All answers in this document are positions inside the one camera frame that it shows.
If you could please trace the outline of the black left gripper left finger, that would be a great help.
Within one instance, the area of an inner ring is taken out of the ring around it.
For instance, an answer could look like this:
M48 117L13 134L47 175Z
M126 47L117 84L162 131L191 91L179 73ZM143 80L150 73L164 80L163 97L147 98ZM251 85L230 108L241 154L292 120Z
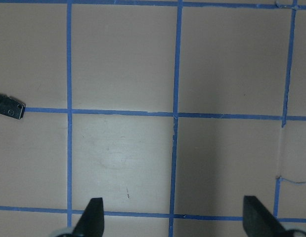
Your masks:
M104 233L103 198L92 198L73 229L73 237L101 237Z

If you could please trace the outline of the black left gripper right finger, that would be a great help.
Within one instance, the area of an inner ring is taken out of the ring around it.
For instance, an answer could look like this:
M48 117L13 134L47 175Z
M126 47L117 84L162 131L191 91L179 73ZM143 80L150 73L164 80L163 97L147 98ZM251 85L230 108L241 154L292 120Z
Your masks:
M243 229L248 237L290 236L256 196L243 198Z

